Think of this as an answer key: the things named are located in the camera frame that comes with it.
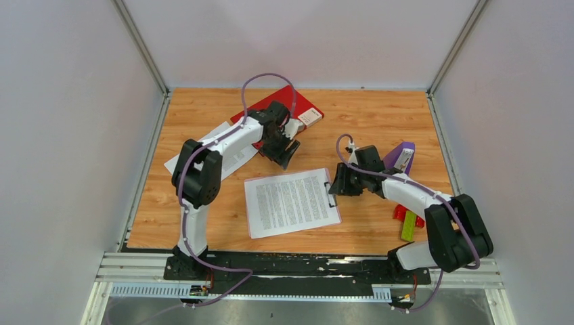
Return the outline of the purple stapler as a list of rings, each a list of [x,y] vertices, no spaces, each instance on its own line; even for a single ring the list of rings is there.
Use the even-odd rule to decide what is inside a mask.
[[[383,159],[387,169],[394,167],[409,175],[415,155],[416,145],[412,142],[401,142],[393,148]]]

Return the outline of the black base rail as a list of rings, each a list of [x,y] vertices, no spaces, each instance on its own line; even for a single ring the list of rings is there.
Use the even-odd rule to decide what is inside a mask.
[[[173,297],[206,302],[218,296],[261,301],[411,301],[435,287],[503,288],[494,260],[479,269],[443,273],[419,269],[394,275],[383,256],[308,255],[218,251],[216,270],[191,276],[166,253],[106,253],[95,277],[113,297]]]

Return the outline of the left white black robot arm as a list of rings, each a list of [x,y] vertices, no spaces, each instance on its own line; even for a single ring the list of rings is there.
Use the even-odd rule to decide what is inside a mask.
[[[214,268],[206,261],[206,227],[210,204],[221,189],[223,162],[241,150],[259,145],[259,152],[286,169],[300,143],[294,137],[303,122],[273,101],[262,110],[246,110],[243,117],[217,135],[184,142],[171,183],[181,207],[181,231],[164,269],[166,280],[201,280]]]

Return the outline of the red folder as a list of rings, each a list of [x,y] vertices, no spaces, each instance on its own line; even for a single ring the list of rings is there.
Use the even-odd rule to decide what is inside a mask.
[[[317,122],[321,121],[324,118],[324,113],[315,104],[312,104],[307,98],[301,95],[298,91],[295,91],[295,97],[296,97],[295,108],[290,118],[297,118],[298,120],[303,122],[305,124],[304,130],[310,128],[312,125],[316,124]],[[268,106],[272,102],[279,102],[283,104],[285,107],[287,107],[287,109],[291,109],[292,98],[293,98],[293,88],[287,85],[273,92],[272,94],[268,95],[262,100],[259,100],[255,104],[250,105],[248,107],[248,110],[264,110],[268,108]],[[239,128],[239,130],[235,132],[233,135],[229,135],[228,137],[226,137],[224,142],[231,141],[232,143],[234,143],[235,146],[237,143],[247,144],[246,140],[248,139],[255,139],[255,132],[247,130],[249,125],[250,124],[247,123],[247,126],[245,126],[245,128],[243,129]]]

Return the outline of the right aluminium corner post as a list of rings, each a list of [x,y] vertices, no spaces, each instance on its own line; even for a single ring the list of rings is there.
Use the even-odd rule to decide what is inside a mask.
[[[443,63],[440,66],[437,74],[435,75],[430,87],[427,89],[428,97],[433,97],[434,94],[437,92],[438,88],[442,84],[446,74],[449,72],[452,64],[458,57],[460,50],[463,48],[467,38],[471,34],[472,30],[474,29],[476,23],[478,22],[479,18],[483,14],[485,8],[489,5],[489,0],[478,0],[475,1],[475,4],[468,15],[467,19],[465,20],[458,36],[456,37],[454,43],[452,44],[447,56],[445,57]]]

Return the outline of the aluminium corner post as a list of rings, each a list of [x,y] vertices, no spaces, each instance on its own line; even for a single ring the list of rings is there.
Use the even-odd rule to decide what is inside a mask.
[[[430,87],[427,89],[428,97],[433,97],[434,94],[437,92],[438,88],[442,84],[446,74],[449,72],[452,64],[458,57],[460,50],[463,48],[467,38],[471,34],[472,30],[474,29],[476,23],[478,22],[479,18],[483,14],[485,8],[489,5],[489,0],[478,0],[475,1],[475,4],[468,15],[467,19],[465,20],[458,36],[456,37],[454,43],[452,44],[447,56],[445,57],[443,63],[440,66],[437,74],[435,75]]]
[[[130,38],[134,42],[136,50],[139,52],[156,86],[159,88],[163,96],[167,97],[168,94],[170,94],[169,86],[166,84],[154,58],[152,57],[152,54],[148,49],[148,46],[146,45],[146,42],[144,41],[126,2],[123,0],[111,0],[111,3],[125,25]]]

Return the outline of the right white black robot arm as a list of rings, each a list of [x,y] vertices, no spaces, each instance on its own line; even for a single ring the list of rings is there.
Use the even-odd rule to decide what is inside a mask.
[[[425,220],[426,241],[388,252],[387,275],[392,281],[405,282],[417,269],[476,269],[483,257],[493,253],[493,242],[472,197],[432,190],[399,169],[386,168],[375,146],[350,143],[345,150],[349,160],[338,163],[330,194],[360,196],[369,191]]]

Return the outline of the left aluminium corner post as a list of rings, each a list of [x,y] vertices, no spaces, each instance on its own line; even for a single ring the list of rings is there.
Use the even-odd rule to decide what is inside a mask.
[[[146,42],[144,41],[126,2],[123,0],[111,0],[111,3],[125,25],[130,38],[134,42],[136,50],[139,52],[156,86],[159,88],[163,96],[167,97],[168,94],[170,94],[169,86],[166,84],[154,58],[152,57],[152,54],[148,49],[148,46],[146,45]]]

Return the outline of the green toy block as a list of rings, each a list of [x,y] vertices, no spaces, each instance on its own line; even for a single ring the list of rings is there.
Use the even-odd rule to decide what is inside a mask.
[[[416,229],[417,215],[411,211],[406,211],[401,229],[400,239],[405,242],[414,241],[414,232]]]

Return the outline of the red toy block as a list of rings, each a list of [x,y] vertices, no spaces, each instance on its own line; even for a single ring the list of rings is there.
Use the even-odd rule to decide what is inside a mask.
[[[414,225],[416,228],[424,228],[425,220],[423,220],[423,218],[416,215],[415,213],[413,213],[409,209],[405,208],[403,205],[398,204],[393,211],[393,219],[399,220],[400,222],[404,222],[405,218],[408,215],[412,215],[415,217]]]

